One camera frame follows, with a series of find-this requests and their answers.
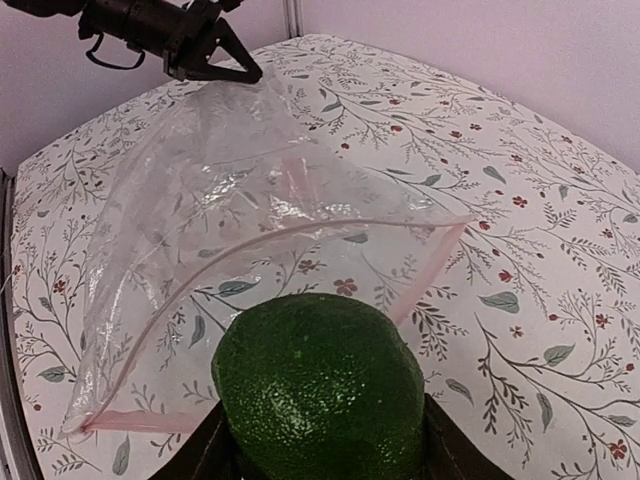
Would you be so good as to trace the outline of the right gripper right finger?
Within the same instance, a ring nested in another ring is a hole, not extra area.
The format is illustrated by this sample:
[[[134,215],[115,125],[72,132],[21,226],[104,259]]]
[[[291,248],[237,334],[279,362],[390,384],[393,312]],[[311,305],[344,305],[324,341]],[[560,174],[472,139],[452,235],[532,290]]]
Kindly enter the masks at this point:
[[[512,480],[480,452],[429,394],[424,397],[423,479]]]

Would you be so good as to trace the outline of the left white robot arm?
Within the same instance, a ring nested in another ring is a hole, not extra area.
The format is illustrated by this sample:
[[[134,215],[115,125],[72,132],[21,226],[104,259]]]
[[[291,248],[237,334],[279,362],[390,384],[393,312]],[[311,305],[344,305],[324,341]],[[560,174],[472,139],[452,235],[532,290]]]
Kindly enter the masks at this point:
[[[9,1],[13,9],[38,18],[80,17],[78,37],[95,38],[86,52],[94,64],[120,71],[139,68],[148,54],[163,61],[163,72],[176,80],[229,81],[255,84],[263,71],[222,17],[239,1],[192,1],[177,6],[162,0],[24,0]],[[131,66],[96,57],[104,38],[112,36],[139,54]]]

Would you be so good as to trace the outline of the clear zip top bag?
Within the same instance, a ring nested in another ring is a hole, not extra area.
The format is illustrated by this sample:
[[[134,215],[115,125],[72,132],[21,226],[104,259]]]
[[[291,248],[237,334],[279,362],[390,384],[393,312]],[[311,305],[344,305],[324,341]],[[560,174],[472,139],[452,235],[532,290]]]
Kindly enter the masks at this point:
[[[210,363],[244,310],[333,293],[401,325],[470,216],[305,133],[267,69],[161,115],[118,167],[87,248],[82,358],[60,433],[190,433],[217,402]]]

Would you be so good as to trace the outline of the green fake pepper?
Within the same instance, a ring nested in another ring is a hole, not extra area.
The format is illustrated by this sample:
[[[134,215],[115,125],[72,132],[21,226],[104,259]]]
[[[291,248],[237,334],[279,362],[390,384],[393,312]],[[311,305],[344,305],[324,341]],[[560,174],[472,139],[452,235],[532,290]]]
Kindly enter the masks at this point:
[[[256,305],[211,374],[247,468],[269,479],[411,479],[424,451],[423,372],[377,308],[333,294]]]

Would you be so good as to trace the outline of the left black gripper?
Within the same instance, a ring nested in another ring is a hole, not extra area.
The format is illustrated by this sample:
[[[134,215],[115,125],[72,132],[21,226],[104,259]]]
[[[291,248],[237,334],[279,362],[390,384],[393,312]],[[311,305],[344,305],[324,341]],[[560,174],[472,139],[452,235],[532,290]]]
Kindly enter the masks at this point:
[[[89,1],[79,20],[79,38],[96,37],[86,57],[94,64],[120,71],[139,68],[148,54],[163,61],[163,71],[177,80],[228,81],[256,84],[263,74],[229,23],[220,18],[222,4],[193,1],[179,7],[169,1]],[[234,70],[208,64],[218,46],[241,67]],[[138,54],[131,66],[116,65],[97,57],[105,37],[126,43]]]

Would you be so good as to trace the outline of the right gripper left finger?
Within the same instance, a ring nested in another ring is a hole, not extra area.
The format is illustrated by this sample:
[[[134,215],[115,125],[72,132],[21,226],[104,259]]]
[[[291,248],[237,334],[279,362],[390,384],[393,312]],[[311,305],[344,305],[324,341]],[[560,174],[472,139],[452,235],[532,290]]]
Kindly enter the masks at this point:
[[[236,453],[236,443],[219,401],[179,451],[149,480],[239,479]]]

